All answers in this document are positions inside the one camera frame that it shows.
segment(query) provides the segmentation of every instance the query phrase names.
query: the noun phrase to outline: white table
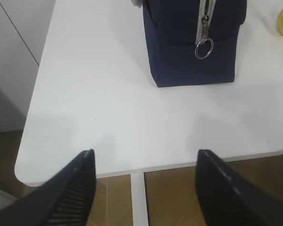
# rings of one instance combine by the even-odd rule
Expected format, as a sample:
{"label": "white table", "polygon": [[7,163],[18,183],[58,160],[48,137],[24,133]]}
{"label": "white table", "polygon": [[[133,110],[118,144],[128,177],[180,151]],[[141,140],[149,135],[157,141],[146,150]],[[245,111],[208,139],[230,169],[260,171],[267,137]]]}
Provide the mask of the white table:
{"label": "white table", "polygon": [[39,185],[93,148],[99,178],[133,174],[134,225],[144,225],[143,172],[195,165],[201,148],[227,160],[282,154],[282,8],[283,0],[249,0],[234,83],[158,89],[141,9],[130,0],[57,0],[17,178]]}

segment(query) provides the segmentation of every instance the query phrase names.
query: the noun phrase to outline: white wall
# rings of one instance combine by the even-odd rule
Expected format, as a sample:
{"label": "white wall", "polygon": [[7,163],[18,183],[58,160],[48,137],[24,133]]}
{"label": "white wall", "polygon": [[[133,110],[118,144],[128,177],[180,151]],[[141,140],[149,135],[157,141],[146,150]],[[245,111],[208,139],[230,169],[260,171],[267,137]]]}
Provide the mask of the white wall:
{"label": "white wall", "polygon": [[40,63],[55,0],[0,0]]}
{"label": "white wall", "polygon": [[0,1],[0,130],[11,131],[24,127],[54,1]]}

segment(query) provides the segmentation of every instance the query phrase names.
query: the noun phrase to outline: table leg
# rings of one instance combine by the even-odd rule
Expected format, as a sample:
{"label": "table leg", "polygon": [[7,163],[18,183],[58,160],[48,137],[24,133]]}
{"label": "table leg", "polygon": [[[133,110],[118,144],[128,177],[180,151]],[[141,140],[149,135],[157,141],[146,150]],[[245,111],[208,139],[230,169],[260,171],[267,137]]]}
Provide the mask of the table leg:
{"label": "table leg", "polygon": [[149,226],[144,173],[131,174],[131,196],[134,226]]}

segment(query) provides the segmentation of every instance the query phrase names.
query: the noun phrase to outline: zipper pull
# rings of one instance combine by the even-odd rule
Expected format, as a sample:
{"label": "zipper pull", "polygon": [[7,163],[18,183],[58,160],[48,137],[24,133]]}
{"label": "zipper pull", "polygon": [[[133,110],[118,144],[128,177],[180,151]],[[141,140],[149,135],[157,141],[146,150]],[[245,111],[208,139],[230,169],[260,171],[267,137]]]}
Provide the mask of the zipper pull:
{"label": "zipper pull", "polygon": [[201,39],[206,39],[208,37],[208,21],[209,17],[205,15],[202,19],[202,31],[201,31]]}
{"label": "zipper pull", "polygon": [[[201,23],[202,23],[202,30],[201,30],[201,40],[200,42],[198,42],[196,48],[195,48],[195,56],[199,59],[199,60],[203,60],[205,58],[207,58],[213,51],[213,48],[214,48],[214,42],[212,39],[210,39],[208,37],[208,28],[209,28],[209,25],[208,25],[208,22],[209,22],[209,17],[207,15],[204,15],[201,19]],[[210,50],[207,52],[206,55],[204,56],[199,56],[198,54],[198,50],[199,50],[199,47],[204,45],[205,42],[209,41],[210,42],[210,45],[211,45],[211,48]]]}

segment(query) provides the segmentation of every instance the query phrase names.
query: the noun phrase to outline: white cabinet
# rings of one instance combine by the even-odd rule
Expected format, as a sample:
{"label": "white cabinet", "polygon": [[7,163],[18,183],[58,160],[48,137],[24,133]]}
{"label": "white cabinet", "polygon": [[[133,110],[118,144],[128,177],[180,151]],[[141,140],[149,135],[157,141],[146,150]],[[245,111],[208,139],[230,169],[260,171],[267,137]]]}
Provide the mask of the white cabinet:
{"label": "white cabinet", "polygon": [[37,72],[37,63],[0,6],[1,131],[24,127]]}

